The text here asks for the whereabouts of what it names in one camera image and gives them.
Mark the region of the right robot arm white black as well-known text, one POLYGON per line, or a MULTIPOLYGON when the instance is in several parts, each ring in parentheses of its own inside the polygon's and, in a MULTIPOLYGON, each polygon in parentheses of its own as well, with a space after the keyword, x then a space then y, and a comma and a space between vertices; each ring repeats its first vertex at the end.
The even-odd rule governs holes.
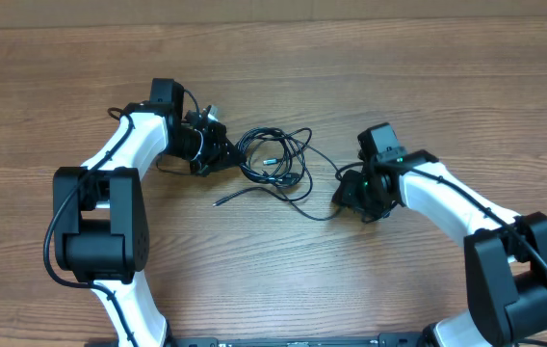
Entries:
POLYGON ((539 346, 547 331, 547 216, 504 208, 433 154, 406 151, 389 123, 361 132, 358 160, 337 170, 332 201, 366 223, 397 206, 428 218, 463 249, 467 309, 380 346, 539 346))

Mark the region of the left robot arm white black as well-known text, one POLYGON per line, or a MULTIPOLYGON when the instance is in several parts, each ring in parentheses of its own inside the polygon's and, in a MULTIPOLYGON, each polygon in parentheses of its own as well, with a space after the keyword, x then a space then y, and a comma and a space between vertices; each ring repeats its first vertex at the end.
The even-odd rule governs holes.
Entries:
POLYGON ((118 128, 102 149, 53 176, 44 267, 56 283, 94 293, 116 330, 116 346, 177 343, 144 274, 150 237, 142 181, 152 163, 173 156, 188 163, 191 175, 206 176, 245 159, 216 106, 183 108, 192 97, 173 79, 153 79, 148 99, 108 109, 118 128))

